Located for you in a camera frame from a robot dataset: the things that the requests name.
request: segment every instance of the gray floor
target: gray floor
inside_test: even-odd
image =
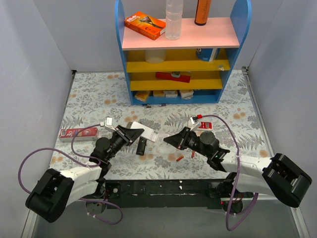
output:
[[[128,208],[124,219],[115,226],[87,216],[84,202],[68,206],[63,215],[50,224],[38,216],[33,238],[297,238],[293,216],[289,207],[275,200],[257,202],[251,216],[235,231],[225,227],[225,214],[206,208]],[[105,210],[104,218],[115,221],[116,210]],[[240,217],[231,219],[231,225]]]

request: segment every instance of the table surface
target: table surface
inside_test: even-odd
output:
[[[206,163],[206,157],[196,153],[191,158],[189,149],[180,151],[162,140],[166,134],[178,133],[187,125],[189,116],[198,114],[215,114],[226,120],[237,138],[241,155],[269,155],[240,70],[232,71],[218,104],[153,106],[150,109],[131,105],[123,72],[77,73],[61,128],[86,127],[112,117],[114,126],[127,126],[130,121],[138,121],[160,133],[157,142],[147,142],[144,156],[136,155],[138,140],[119,151],[111,160],[112,168],[106,179],[223,179],[227,173],[213,170]],[[212,122],[212,131],[221,147],[236,151],[225,125],[216,118],[206,121]],[[100,137],[111,137],[111,133],[104,128],[99,130]],[[75,142],[74,147],[77,152],[90,155],[94,145],[95,141],[83,141]],[[74,156],[70,142],[60,142],[57,139],[55,148]],[[181,155],[184,158],[176,162]],[[81,162],[87,161],[85,158],[74,157]],[[53,153],[50,168],[67,170],[76,166],[76,163],[61,154]]]

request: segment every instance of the pink shelf board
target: pink shelf board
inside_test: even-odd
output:
[[[239,41],[230,17],[208,18],[205,26],[198,26],[193,18],[182,19],[182,33],[178,40],[171,41],[165,33],[151,40],[127,27],[124,29],[122,49],[176,49],[176,48],[238,48]]]

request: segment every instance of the blue shelf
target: blue shelf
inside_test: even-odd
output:
[[[181,99],[180,95],[177,98],[165,98],[165,97],[153,97],[153,95],[149,96],[146,102],[141,102],[133,97],[132,104],[133,105],[141,105],[141,104],[188,104],[188,103],[217,103],[218,90],[199,90],[194,92],[194,96],[190,100]]]
[[[194,97],[191,100],[182,100],[180,96],[177,98],[159,98],[150,96],[147,100],[147,104],[189,104],[189,103],[218,103],[223,90],[227,84],[227,81],[230,77],[230,74],[233,70],[233,67],[237,61],[237,58],[240,54],[241,48],[243,47],[244,41],[248,35],[250,23],[251,23],[251,15],[252,15],[252,7],[251,7],[251,0],[236,0],[230,19],[234,28],[234,31],[237,35],[238,41],[240,43],[239,48],[227,48],[226,54],[228,56],[228,61],[230,64],[230,70],[227,71],[220,71],[220,78],[223,85],[222,89],[214,89],[214,90],[200,90],[194,93]],[[114,5],[114,18],[115,18],[115,29],[117,35],[118,46],[120,50],[123,70],[125,74],[125,79],[127,82],[127,88],[131,100],[131,104],[139,105],[143,104],[134,98],[133,92],[130,90],[130,73],[127,73],[127,54],[128,51],[122,50],[122,42],[124,36],[124,8],[121,0],[116,0]]]

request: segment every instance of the plastic water bottle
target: plastic water bottle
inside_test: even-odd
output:
[[[165,36],[169,40],[177,40],[180,37],[183,5],[184,0],[166,0]]]

